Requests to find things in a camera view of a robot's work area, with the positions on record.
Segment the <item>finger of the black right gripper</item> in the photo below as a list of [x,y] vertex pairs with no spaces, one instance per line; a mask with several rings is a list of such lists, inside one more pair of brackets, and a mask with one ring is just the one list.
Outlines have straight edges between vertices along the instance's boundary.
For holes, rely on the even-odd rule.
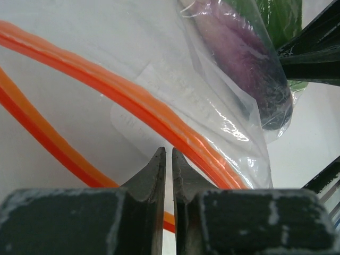
[[277,52],[287,79],[339,86],[339,1]]
[[333,160],[302,189],[318,196],[332,196],[339,189],[339,157]]

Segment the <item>purple fake eggplant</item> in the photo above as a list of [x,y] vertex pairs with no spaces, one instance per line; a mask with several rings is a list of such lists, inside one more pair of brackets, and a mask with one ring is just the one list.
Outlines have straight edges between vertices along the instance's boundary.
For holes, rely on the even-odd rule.
[[181,1],[218,67],[255,99],[265,130],[281,129],[293,100],[254,1]]

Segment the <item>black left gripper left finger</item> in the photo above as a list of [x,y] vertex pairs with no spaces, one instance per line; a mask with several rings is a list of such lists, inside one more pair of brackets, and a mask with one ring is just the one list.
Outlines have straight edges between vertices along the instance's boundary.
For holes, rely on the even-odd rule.
[[166,151],[119,188],[21,189],[1,204],[1,254],[161,254]]

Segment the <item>clear zip top bag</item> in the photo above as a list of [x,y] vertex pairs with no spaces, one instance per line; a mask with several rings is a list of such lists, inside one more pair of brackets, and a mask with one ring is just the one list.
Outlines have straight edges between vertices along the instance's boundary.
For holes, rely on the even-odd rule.
[[1,168],[115,187],[177,148],[220,188],[273,185],[257,102],[181,1],[1,1]]

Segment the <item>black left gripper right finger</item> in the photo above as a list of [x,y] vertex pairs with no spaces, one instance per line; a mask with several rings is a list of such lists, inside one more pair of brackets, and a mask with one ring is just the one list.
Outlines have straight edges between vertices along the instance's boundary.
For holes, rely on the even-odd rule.
[[218,189],[172,151],[177,254],[339,254],[326,208],[307,189]]

